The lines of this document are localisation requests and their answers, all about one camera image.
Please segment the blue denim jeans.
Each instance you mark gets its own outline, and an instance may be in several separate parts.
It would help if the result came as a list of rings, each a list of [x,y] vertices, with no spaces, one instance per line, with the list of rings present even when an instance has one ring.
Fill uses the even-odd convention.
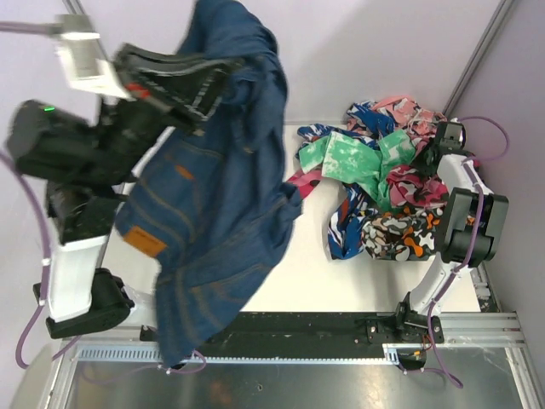
[[[158,346],[174,366],[226,328],[281,261],[297,188],[284,181],[288,85],[273,34],[237,1],[199,1],[181,53],[241,57],[202,135],[173,131],[120,208],[123,240],[156,259]]]

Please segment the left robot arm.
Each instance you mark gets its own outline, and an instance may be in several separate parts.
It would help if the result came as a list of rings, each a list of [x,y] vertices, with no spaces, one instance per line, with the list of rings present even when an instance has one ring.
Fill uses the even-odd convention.
[[[53,339],[107,331],[134,307],[123,281],[99,265],[118,207],[116,186],[170,126],[196,131],[214,114],[240,57],[163,55],[125,44],[106,63],[96,124],[39,100],[16,109],[6,148],[17,172],[46,181],[37,207],[49,276],[33,291]]]

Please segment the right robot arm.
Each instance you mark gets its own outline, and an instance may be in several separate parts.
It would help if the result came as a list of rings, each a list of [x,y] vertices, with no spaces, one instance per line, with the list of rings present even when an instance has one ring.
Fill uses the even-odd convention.
[[[508,213],[508,199],[493,193],[465,149],[461,120],[438,125],[435,137],[416,157],[416,168],[438,176],[449,193],[434,240],[437,251],[422,281],[409,291],[395,312],[364,321],[371,344],[410,343],[434,347],[442,338],[442,302],[451,287],[497,252]]]

